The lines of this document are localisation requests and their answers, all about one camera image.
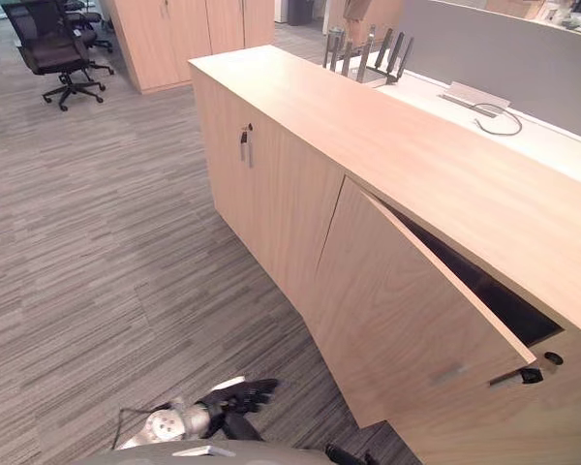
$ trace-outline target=tall wooden cabinet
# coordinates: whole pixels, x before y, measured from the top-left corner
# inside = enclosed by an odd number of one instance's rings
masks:
[[[107,7],[142,93],[189,84],[191,58],[274,37],[273,0],[109,0]]]
[[[206,0],[211,50],[215,53],[245,46],[243,0]]]

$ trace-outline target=white desk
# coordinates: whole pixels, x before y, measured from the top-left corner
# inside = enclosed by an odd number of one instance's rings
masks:
[[[368,63],[374,63],[377,55],[377,52],[372,53]],[[349,72],[351,78],[356,77],[358,66],[359,57],[355,57],[351,61]],[[336,69],[338,71],[342,69],[342,61],[337,63]],[[384,84],[384,79],[367,82],[366,85],[376,86],[375,90],[378,92],[495,140],[581,182],[581,138],[572,133],[509,108],[521,119],[523,131],[512,137],[492,136],[482,131],[474,121],[478,119],[482,126],[494,132],[511,132],[516,129],[516,123],[507,115],[491,118],[441,98],[440,95],[448,87],[447,84],[412,72],[405,72],[396,84],[379,85],[379,83]]]

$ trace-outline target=wall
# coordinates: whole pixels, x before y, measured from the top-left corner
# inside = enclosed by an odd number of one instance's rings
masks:
[[[405,0],[408,69],[457,80],[581,136],[581,34],[431,0]]]

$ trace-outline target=light wood cabinet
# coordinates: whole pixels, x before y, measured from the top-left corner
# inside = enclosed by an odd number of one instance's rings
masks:
[[[124,38],[129,43],[128,59],[134,84],[141,90],[178,82],[165,0],[113,0],[110,3],[114,7],[112,19],[119,40]]]
[[[196,72],[194,84],[215,206],[302,308],[343,173],[219,83]]]
[[[243,0],[206,0],[206,9],[212,52],[243,48]]]
[[[245,243],[297,309],[305,308],[343,172],[252,110],[246,161],[254,215]]]
[[[150,93],[191,82],[191,58],[270,44],[273,0],[109,0],[134,86]]]
[[[400,220],[348,178],[312,290],[308,327],[360,426],[476,395],[535,361]]]
[[[270,27],[275,5],[270,0],[243,0],[245,47],[273,44],[275,29]]]
[[[193,79],[215,208],[239,237],[246,237],[254,209],[245,169],[247,151],[241,145],[247,106],[200,73],[196,72]]]
[[[178,79],[191,80],[189,60],[211,54],[209,31],[202,27],[207,21],[206,4],[204,0],[168,0],[166,8]]]
[[[426,465],[581,465],[581,185],[275,47],[192,65],[216,207],[359,425]]]

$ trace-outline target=trash bin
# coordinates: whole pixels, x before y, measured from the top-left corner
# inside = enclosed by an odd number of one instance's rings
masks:
[[[289,0],[289,18],[291,26],[300,26],[312,22],[314,0]]]

